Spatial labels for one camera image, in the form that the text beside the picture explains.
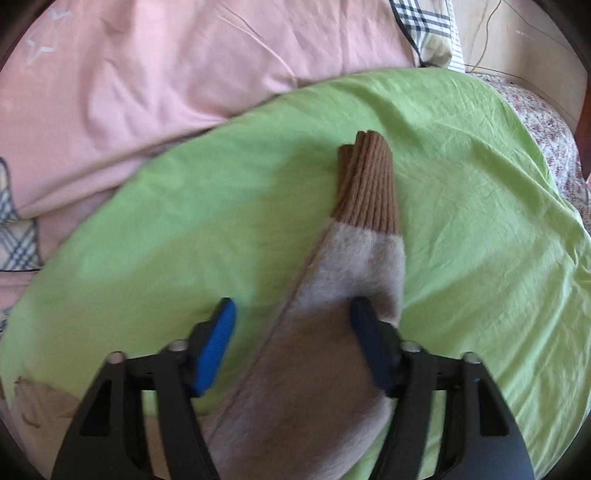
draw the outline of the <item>metal screw head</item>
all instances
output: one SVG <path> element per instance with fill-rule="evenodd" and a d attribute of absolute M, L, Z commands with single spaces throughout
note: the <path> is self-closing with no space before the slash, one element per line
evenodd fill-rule
<path fill-rule="evenodd" d="M 464 353 L 463 359 L 467 364 L 478 365 L 482 363 L 480 357 L 478 357 L 478 355 L 473 352 Z"/>
<path fill-rule="evenodd" d="M 125 362 L 125 354 L 123 352 L 113 352 L 107 355 L 107 361 L 114 365 Z"/>
<path fill-rule="evenodd" d="M 175 340 L 168 344 L 168 350 L 171 352 L 184 352 L 187 348 L 189 348 L 189 342 L 185 339 Z"/>
<path fill-rule="evenodd" d="M 423 347 L 420 346 L 417 342 L 412 341 L 405 341 L 400 344 L 400 348 L 408 353 L 419 353 Z"/>

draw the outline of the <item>pink fabric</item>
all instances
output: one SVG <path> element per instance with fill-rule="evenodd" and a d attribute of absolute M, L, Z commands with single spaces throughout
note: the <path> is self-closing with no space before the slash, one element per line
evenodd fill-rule
<path fill-rule="evenodd" d="M 57 0 L 0 73 L 0 228 L 22 250 L 0 270 L 40 267 L 154 147 L 298 87 L 411 66 L 388 0 Z M 11 275 L 0 309 L 22 290 Z"/>

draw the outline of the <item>ribbed cuff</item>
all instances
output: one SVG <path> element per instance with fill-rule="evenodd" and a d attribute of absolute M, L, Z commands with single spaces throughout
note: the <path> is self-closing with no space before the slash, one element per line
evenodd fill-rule
<path fill-rule="evenodd" d="M 339 148 L 338 201 L 332 218 L 380 233 L 397 233 L 392 152 L 377 132 L 358 132 Z"/>

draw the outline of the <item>green cloth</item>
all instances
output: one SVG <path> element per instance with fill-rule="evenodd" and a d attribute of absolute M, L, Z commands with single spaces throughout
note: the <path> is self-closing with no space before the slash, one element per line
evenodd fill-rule
<path fill-rule="evenodd" d="M 210 411 L 315 242 L 335 203 L 336 149 L 360 129 L 381 132 L 394 155 L 403 337 L 439 355 L 478 352 L 546 473 L 591 406 L 591 242 L 511 108 L 446 70 L 298 90 L 144 167 L 18 302 L 2 379 L 82 396 L 107 353 L 154 353 L 231 296 L 237 330 L 197 403 Z M 347 478 L 367 478 L 378 449 Z"/>

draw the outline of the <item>green sheet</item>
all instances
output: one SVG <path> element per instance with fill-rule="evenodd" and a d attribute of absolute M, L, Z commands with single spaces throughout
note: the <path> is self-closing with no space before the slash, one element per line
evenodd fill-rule
<path fill-rule="evenodd" d="M 16 305 L 0 377 L 82 396 L 107 353 L 154 353 L 231 296 L 237 331 L 197 403 L 209 411 L 315 241 L 335 202 L 336 149 L 360 129 L 383 133 L 394 154 L 402 335 L 439 355 L 478 352 L 546 473 L 591 405 L 591 242 L 511 108 L 447 70 L 308 87 L 144 167 Z M 347 478 L 367 478 L 378 449 Z"/>

